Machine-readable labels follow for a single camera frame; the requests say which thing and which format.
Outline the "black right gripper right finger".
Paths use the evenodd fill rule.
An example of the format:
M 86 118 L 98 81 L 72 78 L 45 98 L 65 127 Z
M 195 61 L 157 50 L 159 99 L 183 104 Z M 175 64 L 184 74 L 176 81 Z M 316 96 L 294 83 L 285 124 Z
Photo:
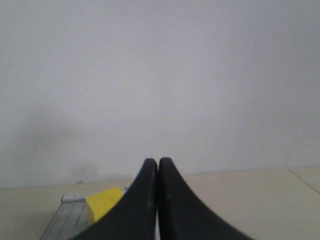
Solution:
M 163 157 L 159 161 L 157 209 L 162 240 L 251 239 L 197 197 L 170 157 Z

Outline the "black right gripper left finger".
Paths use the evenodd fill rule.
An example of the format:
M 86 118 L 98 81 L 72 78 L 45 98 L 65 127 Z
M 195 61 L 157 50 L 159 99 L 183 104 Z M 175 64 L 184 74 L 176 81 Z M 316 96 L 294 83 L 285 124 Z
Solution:
M 136 178 L 119 202 L 74 240 L 154 240 L 158 165 L 144 160 Z

